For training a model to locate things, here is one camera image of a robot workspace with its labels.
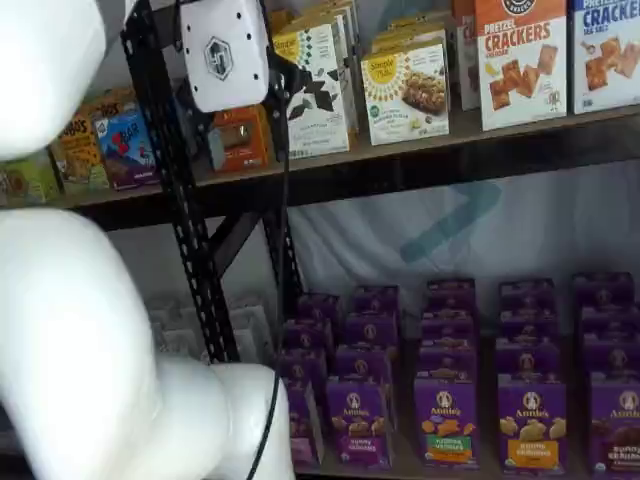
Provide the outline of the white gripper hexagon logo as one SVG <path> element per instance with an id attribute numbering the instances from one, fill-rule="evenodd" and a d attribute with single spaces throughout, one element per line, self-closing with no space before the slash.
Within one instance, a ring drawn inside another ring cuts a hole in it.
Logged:
<path id="1" fill-rule="evenodd" d="M 312 81 L 309 71 L 269 45 L 256 0 L 200 0 L 180 5 L 181 40 L 196 107 L 218 112 L 261 103 L 266 97 L 276 160 L 289 161 L 290 96 Z"/>

